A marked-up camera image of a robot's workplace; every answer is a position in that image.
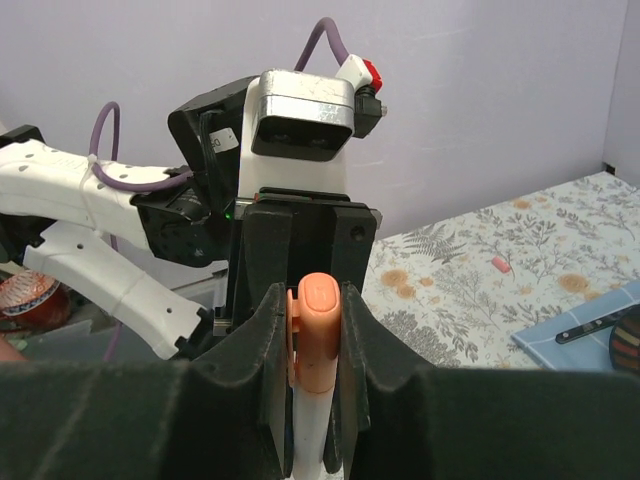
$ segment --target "floral pattern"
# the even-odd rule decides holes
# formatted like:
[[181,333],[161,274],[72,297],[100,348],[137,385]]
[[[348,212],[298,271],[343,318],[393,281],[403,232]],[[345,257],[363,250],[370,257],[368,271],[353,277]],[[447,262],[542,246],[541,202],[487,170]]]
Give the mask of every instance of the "floral pattern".
[[639,212],[599,173],[379,240],[363,298],[435,365],[537,368],[510,335],[640,279]]

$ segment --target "blue cloth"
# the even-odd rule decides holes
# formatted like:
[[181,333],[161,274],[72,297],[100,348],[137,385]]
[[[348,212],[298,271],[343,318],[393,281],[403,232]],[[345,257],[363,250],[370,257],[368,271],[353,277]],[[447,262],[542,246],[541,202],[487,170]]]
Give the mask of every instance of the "blue cloth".
[[556,335],[638,303],[640,281],[635,281],[557,317],[516,332],[511,338],[541,367],[551,370],[611,372],[611,327],[564,345],[556,342]]

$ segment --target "white label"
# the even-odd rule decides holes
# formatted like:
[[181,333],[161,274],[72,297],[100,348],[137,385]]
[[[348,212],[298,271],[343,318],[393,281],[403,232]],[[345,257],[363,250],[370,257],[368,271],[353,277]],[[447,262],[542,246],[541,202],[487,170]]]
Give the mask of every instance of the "white label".
[[211,145],[213,145],[213,151],[216,153],[226,152],[240,145],[233,130],[229,127],[210,133],[209,138],[211,139]]

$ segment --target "white wall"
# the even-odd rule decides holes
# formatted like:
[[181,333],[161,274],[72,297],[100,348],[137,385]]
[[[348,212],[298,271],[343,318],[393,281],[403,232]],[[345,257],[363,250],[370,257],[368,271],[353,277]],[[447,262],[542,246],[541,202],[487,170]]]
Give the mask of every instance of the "white wall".
[[[121,158],[183,160],[166,116],[196,94],[291,67],[315,21],[385,80],[389,115],[350,147],[354,199],[382,235],[600,168],[626,0],[60,0],[7,2],[0,112],[82,152],[102,104],[123,107]],[[332,74],[326,41],[311,72]],[[168,284],[193,278],[127,250]]]
[[629,0],[604,160],[620,178],[640,185],[640,0]]

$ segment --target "small pink object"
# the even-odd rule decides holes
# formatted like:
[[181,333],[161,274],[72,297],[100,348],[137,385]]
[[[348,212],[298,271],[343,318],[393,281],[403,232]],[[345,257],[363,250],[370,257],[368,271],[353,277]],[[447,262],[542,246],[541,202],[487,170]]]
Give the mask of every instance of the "small pink object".
[[502,273],[509,273],[511,271],[511,267],[509,266],[509,264],[502,260],[500,257],[493,257],[491,263]]

